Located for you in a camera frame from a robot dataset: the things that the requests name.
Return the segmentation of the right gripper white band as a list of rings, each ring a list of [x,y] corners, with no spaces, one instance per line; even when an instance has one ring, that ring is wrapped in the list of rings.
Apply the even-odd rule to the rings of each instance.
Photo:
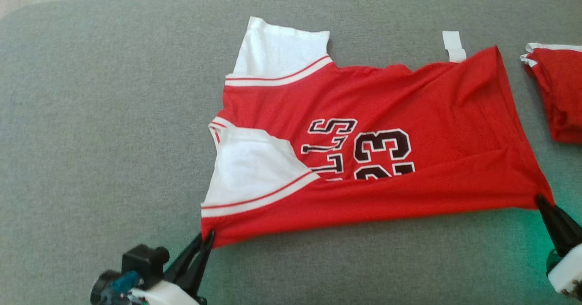
[[[559,206],[543,195],[536,205],[554,249],[547,256],[547,278],[555,292],[582,301],[582,228]]]

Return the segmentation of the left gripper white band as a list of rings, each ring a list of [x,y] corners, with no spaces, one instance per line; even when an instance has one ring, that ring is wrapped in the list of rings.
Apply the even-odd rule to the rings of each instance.
[[[168,266],[164,280],[147,290],[131,289],[130,300],[135,305],[206,305],[206,299],[199,298],[198,291],[215,237],[213,230],[206,238],[199,233]],[[179,286],[172,284],[178,280]]]

